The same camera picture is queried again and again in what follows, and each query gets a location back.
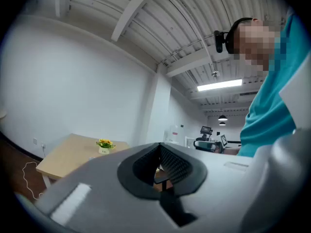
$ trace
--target wooden table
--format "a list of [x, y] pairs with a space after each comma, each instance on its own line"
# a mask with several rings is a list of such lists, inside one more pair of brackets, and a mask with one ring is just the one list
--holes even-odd
[[[98, 139], [71, 134], [65, 141], [41, 161], [36, 170], [42, 174], [45, 186], [51, 185], [50, 178], [58, 180], [65, 177], [85, 162], [90, 157], [100, 157]], [[130, 148], [126, 142], [112, 141], [115, 146], [110, 153], [116, 153]]]

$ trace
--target cable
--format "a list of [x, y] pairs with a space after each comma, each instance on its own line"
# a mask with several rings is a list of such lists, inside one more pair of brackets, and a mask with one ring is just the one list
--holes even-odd
[[24, 172], [24, 169], [25, 169], [25, 167], [27, 166], [27, 164], [30, 164], [30, 163], [35, 163], [35, 166], [37, 166], [37, 163], [34, 162], [34, 161], [27, 162], [26, 165], [24, 166], [24, 168], [22, 169], [23, 174], [24, 174], [24, 175], [23, 175], [23, 179], [26, 181], [27, 189], [30, 190], [31, 193], [33, 194], [33, 198], [34, 198], [35, 200], [38, 200], [38, 199], [35, 198], [33, 191], [28, 187], [28, 181], [25, 179], [25, 172]]

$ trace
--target screen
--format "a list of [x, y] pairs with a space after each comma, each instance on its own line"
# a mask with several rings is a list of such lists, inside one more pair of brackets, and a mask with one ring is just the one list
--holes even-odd
[[208, 134], [210, 132], [210, 127], [205, 127], [205, 126], [202, 126], [202, 129], [201, 129], [201, 134]]

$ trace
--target person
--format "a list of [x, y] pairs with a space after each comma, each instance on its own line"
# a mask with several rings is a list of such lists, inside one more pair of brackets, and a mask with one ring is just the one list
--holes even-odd
[[279, 91], [306, 58], [311, 41], [299, 17], [291, 13], [279, 32], [256, 18], [241, 18], [233, 24], [225, 44], [229, 53], [268, 71], [249, 107], [240, 135], [241, 147], [224, 151], [253, 157], [259, 147], [273, 144], [295, 129]]

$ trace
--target brown floor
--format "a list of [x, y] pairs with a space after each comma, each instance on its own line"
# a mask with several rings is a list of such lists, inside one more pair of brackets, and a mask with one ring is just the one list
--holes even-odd
[[[0, 139], [0, 150], [2, 165], [8, 175], [13, 191], [34, 202], [35, 199], [26, 187], [26, 181], [23, 179], [22, 169], [27, 162], [36, 162], [33, 158], [23, 154], [11, 145]], [[42, 175], [35, 170], [35, 163], [30, 163], [24, 169], [25, 178], [28, 181], [28, 187], [32, 189], [35, 198], [39, 197], [39, 193], [45, 190], [45, 184]]]

